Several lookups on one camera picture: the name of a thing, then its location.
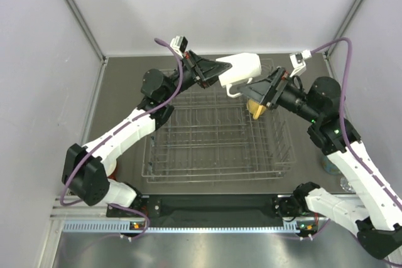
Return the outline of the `yellow mug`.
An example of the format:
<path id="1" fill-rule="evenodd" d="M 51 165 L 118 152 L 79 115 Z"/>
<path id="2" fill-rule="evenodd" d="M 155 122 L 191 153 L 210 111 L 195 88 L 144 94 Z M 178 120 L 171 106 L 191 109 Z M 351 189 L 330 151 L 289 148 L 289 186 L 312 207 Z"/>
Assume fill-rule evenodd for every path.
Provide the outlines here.
<path id="1" fill-rule="evenodd" d="M 266 112 L 267 108 L 270 105 L 271 105 L 270 102 L 268 102 L 266 105 L 261 105 L 255 101 L 253 101 L 252 99 L 249 99 L 247 101 L 246 107 L 247 107 L 247 110 L 249 111 L 249 113 L 251 114 L 251 117 L 254 120 L 258 120 L 259 117 Z"/>

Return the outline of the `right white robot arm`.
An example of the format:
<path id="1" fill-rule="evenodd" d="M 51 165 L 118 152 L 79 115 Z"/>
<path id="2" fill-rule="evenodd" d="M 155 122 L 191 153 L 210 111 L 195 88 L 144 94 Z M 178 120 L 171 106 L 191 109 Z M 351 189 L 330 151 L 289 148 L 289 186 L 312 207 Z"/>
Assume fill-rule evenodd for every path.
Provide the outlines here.
<path id="1" fill-rule="evenodd" d="M 277 68 L 237 90 L 258 105 L 282 107 L 308 121 L 311 141 L 341 171 L 363 203 L 359 207 L 308 182 L 296 187 L 288 198 L 290 205 L 278 206 L 280 214 L 324 215 L 355 235 L 365 251 L 380 260 L 401 247 L 401 199 L 371 161 L 359 133 L 339 114 L 341 87 L 335 79 L 318 77 L 305 91 L 298 76 Z"/>

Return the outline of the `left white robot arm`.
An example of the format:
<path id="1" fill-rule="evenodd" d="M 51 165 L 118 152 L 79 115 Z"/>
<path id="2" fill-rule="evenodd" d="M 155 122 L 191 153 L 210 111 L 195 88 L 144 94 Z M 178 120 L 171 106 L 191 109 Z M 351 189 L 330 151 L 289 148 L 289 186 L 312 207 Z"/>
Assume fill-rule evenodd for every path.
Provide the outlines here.
<path id="1" fill-rule="evenodd" d="M 231 63 L 208 60 L 193 51 L 175 58 L 177 69 L 170 74 L 157 68 L 144 74 L 143 99 L 123 121 L 84 146 L 73 144 L 68 148 L 62 183 L 86 205 L 114 203 L 125 214 L 137 215 L 142 208 L 138 192 L 109 178 L 118 157 L 168 121 L 174 110 L 170 102 L 178 94 L 195 84 L 207 88 L 232 67 Z"/>

